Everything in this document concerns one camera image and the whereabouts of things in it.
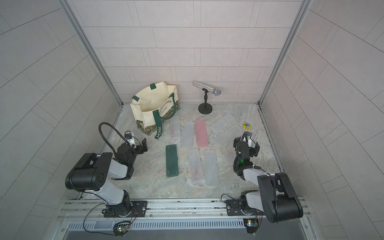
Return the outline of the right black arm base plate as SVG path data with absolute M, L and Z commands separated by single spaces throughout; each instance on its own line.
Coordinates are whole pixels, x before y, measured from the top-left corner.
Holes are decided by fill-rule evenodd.
M 256 209 L 243 209 L 242 202 L 240 200 L 227 199 L 223 200 L 226 204 L 227 215 L 230 217 L 233 216 L 263 216 L 263 212 Z

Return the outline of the green pencil case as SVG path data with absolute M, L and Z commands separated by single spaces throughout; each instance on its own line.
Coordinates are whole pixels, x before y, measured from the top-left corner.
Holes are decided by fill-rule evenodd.
M 179 175 L 177 145 L 166 146 L 166 174 L 168 178 Z

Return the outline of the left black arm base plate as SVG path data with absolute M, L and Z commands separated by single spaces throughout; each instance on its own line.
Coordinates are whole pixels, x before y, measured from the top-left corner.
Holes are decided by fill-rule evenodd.
M 147 201 L 131 201 L 129 204 L 108 206 L 102 214 L 105 218 L 141 218 L 146 214 L 147 205 Z

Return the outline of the ribbed clear pencil case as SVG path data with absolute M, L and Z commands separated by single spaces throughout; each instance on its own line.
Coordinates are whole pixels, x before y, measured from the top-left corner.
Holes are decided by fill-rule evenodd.
M 205 177 L 208 186 L 219 184 L 217 155 L 214 150 L 204 151 Z
M 242 129 L 239 126 L 232 126 L 215 138 L 215 142 L 220 147 L 232 145 L 235 138 L 242 136 Z

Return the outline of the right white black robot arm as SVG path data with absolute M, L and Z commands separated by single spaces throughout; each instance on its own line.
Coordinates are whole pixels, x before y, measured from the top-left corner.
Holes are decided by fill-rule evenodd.
M 252 133 L 244 132 L 234 139 L 236 157 L 233 170 L 242 180 L 255 184 L 259 189 L 244 191 L 240 196 L 240 209 L 246 214 L 261 211 L 270 223 L 299 219 L 303 207 L 286 173 L 270 174 L 251 162 L 260 151 Z

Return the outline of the clear rounded pencil case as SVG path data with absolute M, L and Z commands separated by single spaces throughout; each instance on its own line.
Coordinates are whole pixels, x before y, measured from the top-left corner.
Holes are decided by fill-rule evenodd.
M 195 123 L 185 122 L 182 139 L 181 139 L 182 148 L 188 148 L 188 149 L 192 148 L 194 133 L 195 133 Z

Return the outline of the clear case with pink item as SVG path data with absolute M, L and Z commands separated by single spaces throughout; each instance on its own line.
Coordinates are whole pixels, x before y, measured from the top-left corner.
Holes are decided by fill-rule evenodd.
M 192 182 L 199 182 L 205 179 L 200 153 L 198 149 L 187 151 L 190 164 L 190 173 Z

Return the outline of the pink translucent pencil case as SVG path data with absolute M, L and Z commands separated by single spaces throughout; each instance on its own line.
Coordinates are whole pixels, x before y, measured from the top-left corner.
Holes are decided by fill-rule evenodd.
M 205 148 L 208 146 L 208 136 L 206 123 L 204 120 L 196 120 L 195 121 L 195 135 L 196 135 L 196 143 L 197 147 Z

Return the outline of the cream canvas tote bag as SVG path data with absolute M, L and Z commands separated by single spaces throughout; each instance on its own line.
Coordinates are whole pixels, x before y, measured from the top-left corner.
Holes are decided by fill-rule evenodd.
M 165 82 L 151 84 L 132 97 L 131 108 L 138 129 L 148 136 L 156 133 L 155 139 L 159 139 L 163 123 L 180 109 L 177 86 Z

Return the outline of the clear translucent pencil case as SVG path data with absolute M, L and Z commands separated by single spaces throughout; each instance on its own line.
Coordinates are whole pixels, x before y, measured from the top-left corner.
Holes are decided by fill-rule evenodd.
M 231 114 L 226 114 L 219 120 L 217 120 L 215 123 L 211 125 L 211 129 L 215 133 L 219 133 L 223 128 L 225 128 L 228 124 L 233 122 L 235 120 L 235 117 Z

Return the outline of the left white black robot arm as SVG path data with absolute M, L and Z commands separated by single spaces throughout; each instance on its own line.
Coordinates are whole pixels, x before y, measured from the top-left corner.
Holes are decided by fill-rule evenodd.
M 129 193 L 112 184 L 112 180 L 129 180 L 134 173 L 138 154 L 148 151 L 147 140 L 140 145 L 133 140 L 118 147 L 117 160 L 113 153 L 86 153 L 70 170 L 65 185 L 69 190 L 94 194 L 106 203 L 102 210 L 105 218 L 144 217 L 147 201 L 131 201 Z

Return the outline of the frosted case with pink mark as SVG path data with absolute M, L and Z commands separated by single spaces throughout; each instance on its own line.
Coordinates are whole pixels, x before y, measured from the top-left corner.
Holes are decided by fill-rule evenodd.
M 231 150 L 226 151 L 223 153 L 224 158 L 230 163 L 233 164 L 235 161 L 235 158 L 237 156 L 236 150 L 232 148 Z

